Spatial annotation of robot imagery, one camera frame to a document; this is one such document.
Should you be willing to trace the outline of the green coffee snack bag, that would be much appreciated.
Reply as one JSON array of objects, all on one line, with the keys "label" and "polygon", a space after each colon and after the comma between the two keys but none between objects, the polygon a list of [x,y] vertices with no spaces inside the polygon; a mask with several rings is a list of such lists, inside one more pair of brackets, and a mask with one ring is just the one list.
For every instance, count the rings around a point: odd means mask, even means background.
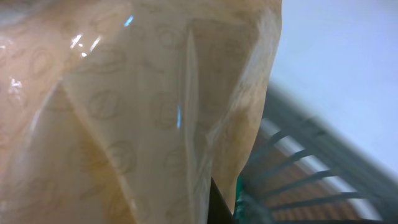
[{"label": "green coffee snack bag", "polygon": [[262,205],[246,192],[244,180],[238,177],[233,217],[238,224],[266,224],[267,214]]}]

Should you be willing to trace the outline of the beige brown pouch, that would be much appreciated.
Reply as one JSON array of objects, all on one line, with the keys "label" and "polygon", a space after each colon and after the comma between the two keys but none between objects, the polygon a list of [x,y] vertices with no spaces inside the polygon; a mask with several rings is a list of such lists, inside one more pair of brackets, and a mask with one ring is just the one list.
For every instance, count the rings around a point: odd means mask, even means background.
[{"label": "beige brown pouch", "polygon": [[1,2],[1,222],[206,223],[259,130],[280,1]]}]

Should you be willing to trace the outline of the grey plastic basket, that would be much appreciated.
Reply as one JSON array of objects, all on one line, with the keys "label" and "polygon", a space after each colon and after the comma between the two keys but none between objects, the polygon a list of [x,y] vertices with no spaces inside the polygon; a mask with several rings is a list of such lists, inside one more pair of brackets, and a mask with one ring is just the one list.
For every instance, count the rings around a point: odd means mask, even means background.
[{"label": "grey plastic basket", "polygon": [[240,176],[267,223],[397,222],[397,183],[273,88]]}]

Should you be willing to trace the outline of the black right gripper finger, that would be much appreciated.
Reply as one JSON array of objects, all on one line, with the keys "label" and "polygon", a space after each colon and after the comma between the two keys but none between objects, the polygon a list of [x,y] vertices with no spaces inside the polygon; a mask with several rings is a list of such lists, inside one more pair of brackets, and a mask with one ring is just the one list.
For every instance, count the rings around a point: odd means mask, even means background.
[{"label": "black right gripper finger", "polygon": [[215,181],[211,179],[207,224],[235,224]]}]

